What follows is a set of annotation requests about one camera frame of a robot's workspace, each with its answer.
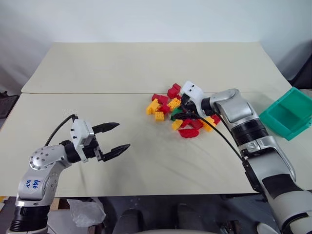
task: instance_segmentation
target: white table surface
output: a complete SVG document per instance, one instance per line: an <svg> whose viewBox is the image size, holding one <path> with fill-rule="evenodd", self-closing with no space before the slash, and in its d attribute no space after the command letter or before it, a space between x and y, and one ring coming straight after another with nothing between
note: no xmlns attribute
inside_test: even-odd
<svg viewBox="0 0 312 234"><path fill-rule="evenodd" d="M280 95L242 93L258 113ZM154 122L145 114L151 94L22 94L0 131L0 194L16 195L31 153L43 146L53 129L77 113L92 125L119 122L114 130L97 134L104 152L121 144L131 147L108 162L76 163L63 171L56 196L168 195L252 193L244 169L216 133L201 131L184 139L171 122ZM222 124L218 129L228 138ZM51 144L69 139L70 124ZM312 189L312 129L292 141L277 137L297 173L298 185Z"/></svg>
<svg viewBox="0 0 312 234"><path fill-rule="evenodd" d="M23 93L166 93L191 80L204 92L285 93L258 42L54 43Z"/></svg>

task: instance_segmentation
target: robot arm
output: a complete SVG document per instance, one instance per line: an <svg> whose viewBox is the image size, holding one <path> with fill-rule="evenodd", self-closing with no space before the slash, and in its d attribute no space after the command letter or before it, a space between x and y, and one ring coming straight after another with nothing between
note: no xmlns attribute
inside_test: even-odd
<svg viewBox="0 0 312 234"><path fill-rule="evenodd" d="M252 188L267 198L282 233L312 233L312 194L296 185L291 163L238 89L206 97L188 81L182 88L182 105L200 117L213 112L222 116Z"/></svg>
<svg viewBox="0 0 312 234"><path fill-rule="evenodd" d="M87 162L96 157L108 161L123 153L130 145L116 147L103 154L95 134L109 131L118 123L105 123L95 127L75 119L71 128L72 142L37 149L29 159L29 168L19 183L14 219L8 234L35 234L47 232L50 205L55 196L60 173L73 163Z"/></svg>

